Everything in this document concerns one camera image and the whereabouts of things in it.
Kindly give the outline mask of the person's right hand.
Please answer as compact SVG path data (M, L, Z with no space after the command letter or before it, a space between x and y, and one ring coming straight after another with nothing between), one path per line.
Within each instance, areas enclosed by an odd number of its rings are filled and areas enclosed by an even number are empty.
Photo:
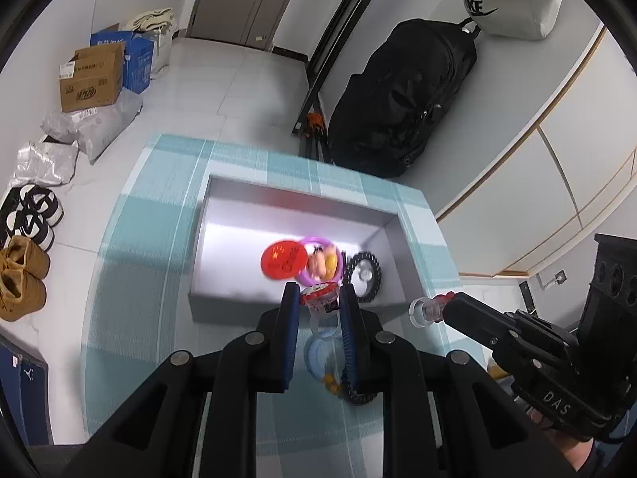
M552 422L549 419L532 407L528 407L526 413L544 435L557 446L580 477L594 477L599 472L600 460L594 439L580 441L567 433L557 431L552 428Z

